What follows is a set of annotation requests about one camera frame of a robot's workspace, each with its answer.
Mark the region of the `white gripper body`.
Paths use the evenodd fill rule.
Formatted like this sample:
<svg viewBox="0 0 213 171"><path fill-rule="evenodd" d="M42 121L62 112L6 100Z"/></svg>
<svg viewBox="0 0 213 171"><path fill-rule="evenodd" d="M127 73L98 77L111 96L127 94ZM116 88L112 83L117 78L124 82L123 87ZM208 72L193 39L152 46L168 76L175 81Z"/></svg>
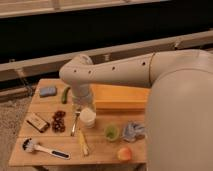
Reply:
<svg viewBox="0 0 213 171"><path fill-rule="evenodd" d="M94 110L93 92L89 84L74 85L71 87L73 105L77 109L90 108Z"/></svg>

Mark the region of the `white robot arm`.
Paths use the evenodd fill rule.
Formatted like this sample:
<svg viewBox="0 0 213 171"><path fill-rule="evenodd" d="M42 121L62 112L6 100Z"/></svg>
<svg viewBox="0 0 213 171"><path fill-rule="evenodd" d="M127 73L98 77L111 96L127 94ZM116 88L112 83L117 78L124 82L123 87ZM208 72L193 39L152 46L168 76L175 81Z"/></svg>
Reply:
<svg viewBox="0 0 213 171"><path fill-rule="evenodd" d="M91 99L91 83L150 90L146 111L148 171L213 171L213 54L149 53L95 64L78 55L59 72L73 99Z"/></svg>

